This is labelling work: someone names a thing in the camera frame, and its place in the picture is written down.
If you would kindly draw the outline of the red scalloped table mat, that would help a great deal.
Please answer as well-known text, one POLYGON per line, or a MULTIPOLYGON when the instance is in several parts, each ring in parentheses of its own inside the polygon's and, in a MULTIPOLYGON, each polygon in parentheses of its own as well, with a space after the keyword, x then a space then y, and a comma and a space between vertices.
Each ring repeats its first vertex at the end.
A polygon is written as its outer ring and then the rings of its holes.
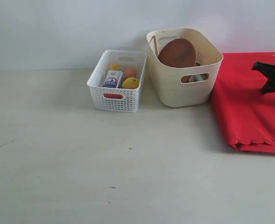
POLYGON ((275 52, 225 53, 211 103, 228 146, 275 154, 275 93, 262 94, 266 78, 255 62, 275 65, 275 52))

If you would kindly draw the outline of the stainless steel cup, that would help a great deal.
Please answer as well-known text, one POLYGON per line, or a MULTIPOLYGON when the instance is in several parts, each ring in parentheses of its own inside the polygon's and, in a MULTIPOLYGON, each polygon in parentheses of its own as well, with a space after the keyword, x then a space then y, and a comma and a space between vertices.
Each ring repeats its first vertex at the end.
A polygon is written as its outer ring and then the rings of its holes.
POLYGON ((203 73, 203 74, 195 74, 195 75, 191 75, 189 78, 189 83, 192 82, 202 82, 205 81, 207 78, 209 77, 208 73, 203 73))

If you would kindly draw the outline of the brown round plate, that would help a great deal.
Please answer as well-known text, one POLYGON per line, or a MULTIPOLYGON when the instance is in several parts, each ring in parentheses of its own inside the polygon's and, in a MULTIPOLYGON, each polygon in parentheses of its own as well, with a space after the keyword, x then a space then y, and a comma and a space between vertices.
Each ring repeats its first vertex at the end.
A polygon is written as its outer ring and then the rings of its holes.
POLYGON ((162 64, 172 68, 189 68, 196 65, 196 52, 190 41, 178 38, 163 47, 158 59, 162 64))

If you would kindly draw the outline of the wooden chopstick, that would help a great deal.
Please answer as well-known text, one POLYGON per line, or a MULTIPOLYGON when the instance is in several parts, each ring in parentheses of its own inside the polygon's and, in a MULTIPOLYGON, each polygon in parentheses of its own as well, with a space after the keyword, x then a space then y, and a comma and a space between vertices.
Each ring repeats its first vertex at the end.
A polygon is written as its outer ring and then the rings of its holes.
POLYGON ((158 57, 159 56, 159 44, 156 35, 153 36, 153 42, 155 45, 155 54, 158 57))

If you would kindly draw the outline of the brown egg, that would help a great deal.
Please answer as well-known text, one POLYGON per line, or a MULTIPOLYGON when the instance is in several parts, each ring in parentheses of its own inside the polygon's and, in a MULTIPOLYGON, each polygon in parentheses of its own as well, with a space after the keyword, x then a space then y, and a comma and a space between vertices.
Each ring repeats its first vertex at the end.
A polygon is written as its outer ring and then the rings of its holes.
POLYGON ((124 71, 124 78, 137 77, 137 70, 135 68, 127 68, 124 71))

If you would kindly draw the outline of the yellow lemon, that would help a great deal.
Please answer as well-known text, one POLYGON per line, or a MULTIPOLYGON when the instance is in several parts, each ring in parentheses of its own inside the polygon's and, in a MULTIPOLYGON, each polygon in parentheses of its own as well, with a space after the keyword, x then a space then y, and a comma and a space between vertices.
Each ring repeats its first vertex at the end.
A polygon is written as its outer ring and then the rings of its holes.
POLYGON ((137 89, 139 87, 139 79, 135 77, 129 77, 122 83, 123 89, 137 89))

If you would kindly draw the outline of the yellow cheese wedge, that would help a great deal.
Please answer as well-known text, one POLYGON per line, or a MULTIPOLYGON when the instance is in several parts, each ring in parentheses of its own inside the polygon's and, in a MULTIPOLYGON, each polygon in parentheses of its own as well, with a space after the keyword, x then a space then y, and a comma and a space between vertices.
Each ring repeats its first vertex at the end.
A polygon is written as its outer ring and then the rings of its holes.
POLYGON ((109 70, 121 71, 121 67, 118 63, 111 64, 109 70))

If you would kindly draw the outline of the red grilled sausage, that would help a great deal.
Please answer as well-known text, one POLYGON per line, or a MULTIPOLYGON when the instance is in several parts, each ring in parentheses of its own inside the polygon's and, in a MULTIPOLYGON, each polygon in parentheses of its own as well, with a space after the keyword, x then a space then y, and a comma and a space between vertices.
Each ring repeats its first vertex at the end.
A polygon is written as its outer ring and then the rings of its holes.
POLYGON ((123 99, 123 96, 120 94, 105 93, 105 98, 114 98, 114 99, 123 99))

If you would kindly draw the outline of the white milk carton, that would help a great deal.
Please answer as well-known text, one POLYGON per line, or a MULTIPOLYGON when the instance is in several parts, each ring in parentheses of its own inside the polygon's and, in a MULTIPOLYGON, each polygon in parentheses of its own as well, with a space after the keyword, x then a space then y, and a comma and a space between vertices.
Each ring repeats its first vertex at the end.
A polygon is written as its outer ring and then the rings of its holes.
POLYGON ((105 88, 118 88, 122 80, 122 71, 109 70, 104 80, 103 87, 105 88))

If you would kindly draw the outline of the cream plastic storage bin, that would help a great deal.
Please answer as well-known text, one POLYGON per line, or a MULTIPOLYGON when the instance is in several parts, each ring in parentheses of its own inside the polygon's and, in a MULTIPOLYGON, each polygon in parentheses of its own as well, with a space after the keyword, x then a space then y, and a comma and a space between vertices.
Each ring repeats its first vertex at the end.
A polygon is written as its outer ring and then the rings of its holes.
MULTIPOLYGON (((146 35, 148 42, 148 75, 160 101, 169 107, 198 105, 208 100, 215 85, 223 60, 223 54, 199 31, 191 28, 175 28, 151 31, 146 35), (196 63, 190 68, 172 68, 162 64, 155 54, 153 36, 158 42, 165 38, 183 38, 195 47, 196 63), (189 83, 191 75, 208 73, 202 82, 189 83)), ((159 44, 159 50, 166 42, 159 44)))

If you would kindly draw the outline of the white perforated plastic basket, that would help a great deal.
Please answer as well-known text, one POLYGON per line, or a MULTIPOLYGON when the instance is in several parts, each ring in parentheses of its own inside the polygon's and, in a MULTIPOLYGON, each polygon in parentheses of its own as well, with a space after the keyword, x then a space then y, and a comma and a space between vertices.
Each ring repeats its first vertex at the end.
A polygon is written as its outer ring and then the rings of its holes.
POLYGON ((141 99, 147 57, 145 52, 106 50, 86 83, 95 108, 103 111, 136 112, 141 99), (123 72, 130 67, 137 70, 137 78, 140 81, 137 89, 123 89, 121 87, 124 81, 123 76, 118 88, 103 87, 109 66, 114 63, 118 63, 123 72), (105 93, 120 94, 123 99, 105 98, 105 93))

